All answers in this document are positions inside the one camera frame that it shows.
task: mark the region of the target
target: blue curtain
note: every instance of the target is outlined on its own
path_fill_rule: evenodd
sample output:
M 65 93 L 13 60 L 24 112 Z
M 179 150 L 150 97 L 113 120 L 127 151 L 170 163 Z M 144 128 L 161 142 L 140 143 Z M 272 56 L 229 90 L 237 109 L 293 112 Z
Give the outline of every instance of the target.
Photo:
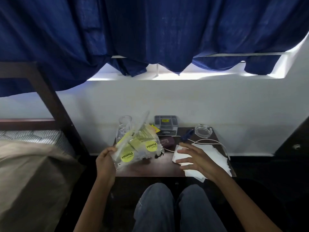
M 85 82 L 105 63 L 135 76 L 151 63 L 180 73 L 190 63 L 268 74 L 309 31 L 309 0 L 0 0 L 0 61 L 36 61 L 55 90 Z M 112 59 L 122 55 L 127 59 Z M 32 92 L 0 79 L 0 97 Z

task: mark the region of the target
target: beige blanket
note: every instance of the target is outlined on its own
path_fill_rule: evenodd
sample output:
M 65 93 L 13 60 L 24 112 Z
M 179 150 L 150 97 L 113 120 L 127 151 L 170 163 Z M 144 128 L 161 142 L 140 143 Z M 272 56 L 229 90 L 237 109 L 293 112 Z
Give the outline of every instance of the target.
M 0 140 L 0 232 L 54 231 L 82 170 L 56 146 Z

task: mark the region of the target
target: hand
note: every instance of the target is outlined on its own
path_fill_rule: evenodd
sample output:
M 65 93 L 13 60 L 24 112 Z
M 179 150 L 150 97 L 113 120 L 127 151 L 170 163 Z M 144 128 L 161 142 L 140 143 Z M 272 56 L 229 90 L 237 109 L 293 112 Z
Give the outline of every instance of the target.
M 115 147 L 107 147 L 95 160 L 97 179 L 101 182 L 105 182 L 110 188 L 114 185 L 116 176 L 116 169 L 110 154 L 113 154 L 116 151 L 117 148 Z
M 225 173 L 225 171 L 219 165 L 217 165 L 202 149 L 186 143 L 180 143 L 179 145 L 184 148 L 178 150 L 178 153 L 188 154 L 192 157 L 176 160 L 176 163 L 193 163 L 180 166 L 181 169 L 197 170 L 213 182 L 216 182 L 219 175 L 221 176 Z

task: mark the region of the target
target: packaging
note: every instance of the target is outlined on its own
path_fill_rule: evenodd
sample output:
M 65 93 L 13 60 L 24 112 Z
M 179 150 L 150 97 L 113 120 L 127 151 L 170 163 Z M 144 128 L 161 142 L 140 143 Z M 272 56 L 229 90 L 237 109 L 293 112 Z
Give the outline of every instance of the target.
M 146 123 L 148 116 L 149 112 L 139 120 L 138 124 L 133 123 L 133 129 L 126 132 L 116 144 L 118 150 L 112 155 L 116 169 L 144 158 L 160 155 L 163 147 L 155 128 Z

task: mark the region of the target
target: jeans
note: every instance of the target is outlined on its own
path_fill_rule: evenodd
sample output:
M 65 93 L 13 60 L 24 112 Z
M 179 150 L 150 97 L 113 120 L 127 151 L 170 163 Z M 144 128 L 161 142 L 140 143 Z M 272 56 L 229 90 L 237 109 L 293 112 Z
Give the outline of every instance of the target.
M 181 232 L 227 232 L 202 188 L 187 187 L 175 203 L 162 183 L 149 186 L 138 201 L 133 232 L 174 232 L 174 213 L 179 215 Z

